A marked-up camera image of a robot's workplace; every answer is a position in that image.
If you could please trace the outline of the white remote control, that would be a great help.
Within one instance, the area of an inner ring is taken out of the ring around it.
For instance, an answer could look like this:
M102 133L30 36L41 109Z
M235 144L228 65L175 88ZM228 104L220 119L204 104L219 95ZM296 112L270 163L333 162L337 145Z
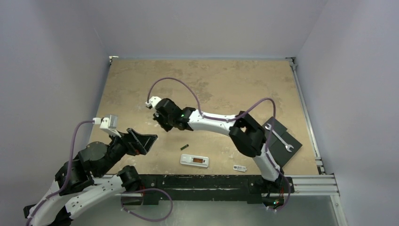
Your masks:
M179 161L182 165L189 165L194 167L209 167L209 158L204 156L182 154Z

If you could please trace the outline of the white battery cover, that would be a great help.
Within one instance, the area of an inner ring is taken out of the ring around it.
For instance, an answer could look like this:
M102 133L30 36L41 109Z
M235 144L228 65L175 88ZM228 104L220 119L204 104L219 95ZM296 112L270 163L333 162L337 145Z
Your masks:
M240 166L240 165L234 165L233 170L239 171L239 172L246 172L247 168L245 166Z

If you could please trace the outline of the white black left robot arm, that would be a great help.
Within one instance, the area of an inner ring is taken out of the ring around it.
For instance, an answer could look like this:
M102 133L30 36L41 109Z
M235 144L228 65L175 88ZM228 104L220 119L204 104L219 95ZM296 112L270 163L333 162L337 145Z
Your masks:
M125 155L146 155L158 136L140 134L132 128L117 131L110 142L88 144L55 174L51 187L35 205L24 208L28 226L69 226L78 212L96 205L114 194L136 192L143 188L134 166L125 166L105 183L96 184Z

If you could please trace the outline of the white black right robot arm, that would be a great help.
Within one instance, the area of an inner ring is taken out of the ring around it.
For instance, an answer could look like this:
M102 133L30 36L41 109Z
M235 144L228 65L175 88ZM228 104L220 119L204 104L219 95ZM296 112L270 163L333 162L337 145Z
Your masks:
M205 114L199 108L181 109L171 99L160 97L151 97L145 104L147 108L155 111L153 119L166 132L177 128L189 131L203 130L228 136L241 154L253 159L267 190L275 192L283 184L289 185L282 167L270 152L275 117L271 118L269 125L261 126L249 112L241 111L237 115Z

